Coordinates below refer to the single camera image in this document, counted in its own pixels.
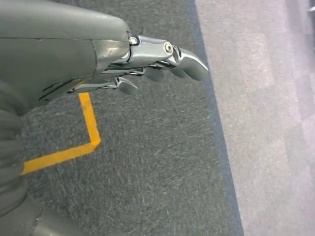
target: gray carpet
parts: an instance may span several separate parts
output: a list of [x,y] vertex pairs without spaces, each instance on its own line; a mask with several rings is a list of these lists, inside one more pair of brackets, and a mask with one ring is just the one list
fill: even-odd
[[[133,33],[192,51],[193,40],[202,42],[192,35],[194,18],[186,0],[63,2],[119,16]],[[91,154],[28,175],[29,194],[92,236],[241,235],[239,225],[235,231],[238,212],[231,209],[236,201],[230,179],[227,184],[228,163],[222,161],[225,145],[218,139],[220,129],[213,129],[220,120],[209,115],[202,83],[170,74],[159,84],[132,80],[139,95],[90,93],[101,143]],[[24,120],[26,159],[88,141],[77,96]]]

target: robotic finger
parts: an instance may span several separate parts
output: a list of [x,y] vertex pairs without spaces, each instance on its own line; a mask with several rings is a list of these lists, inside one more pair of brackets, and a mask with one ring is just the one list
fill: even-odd
[[146,76],[159,82],[168,70],[179,78],[200,81],[208,70],[193,52],[177,47],[166,40],[145,36],[130,36],[130,49],[123,57],[110,64],[101,75],[68,93],[81,93],[97,89],[119,89],[127,95],[137,93],[137,86],[123,78],[125,75]]

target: yellow floor marking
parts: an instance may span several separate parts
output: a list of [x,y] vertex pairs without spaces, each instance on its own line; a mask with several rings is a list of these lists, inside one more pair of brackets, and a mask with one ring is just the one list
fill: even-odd
[[85,92],[80,93],[79,96],[83,109],[83,114],[85,115],[91,142],[24,162],[24,171],[22,175],[86,155],[93,152],[100,144],[100,137],[98,133],[90,95]]

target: gray robot forearm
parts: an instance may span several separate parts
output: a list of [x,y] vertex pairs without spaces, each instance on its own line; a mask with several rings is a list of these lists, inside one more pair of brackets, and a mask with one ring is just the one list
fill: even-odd
[[129,28],[107,14],[48,1],[0,0],[0,232],[79,236],[26,195],[20,116],[100,74],[129,49]]

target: robotic hand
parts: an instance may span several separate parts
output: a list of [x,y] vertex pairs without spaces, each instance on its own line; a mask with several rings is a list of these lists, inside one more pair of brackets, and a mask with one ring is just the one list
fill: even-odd
[[119,89],[123,76],[160,81],[165,70],[194,80],[208,69],[168,41],[131,35],[123,20],[46,0],[0,0],[0,232],[5,236],[83,236],[26,194],[21,116],[66,93]]
[[180,78],[194,80],[206,78],[208,70],[196,55],[177,47],[168,41],[129,34],[130,49],[123,57],[110,64],[100,76],[79,85],[68,93],[88,92],[97,89],[119,89],[127,95],[137,92],[137,86],[124,75],[146,76],[155,82],[169,70]]

